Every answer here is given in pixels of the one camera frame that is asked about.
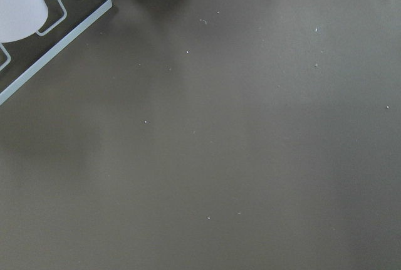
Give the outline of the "white cup rack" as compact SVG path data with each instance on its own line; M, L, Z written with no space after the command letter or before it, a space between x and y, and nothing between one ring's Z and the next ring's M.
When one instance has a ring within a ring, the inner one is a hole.
M1 103L100 19L112 0L45 0L51 19L39 33L1 44Z

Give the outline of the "white cup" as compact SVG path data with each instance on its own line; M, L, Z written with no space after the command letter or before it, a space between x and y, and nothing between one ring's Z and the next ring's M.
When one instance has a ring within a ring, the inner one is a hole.
M1 42L27 38L48 18L44 0L1 0Z

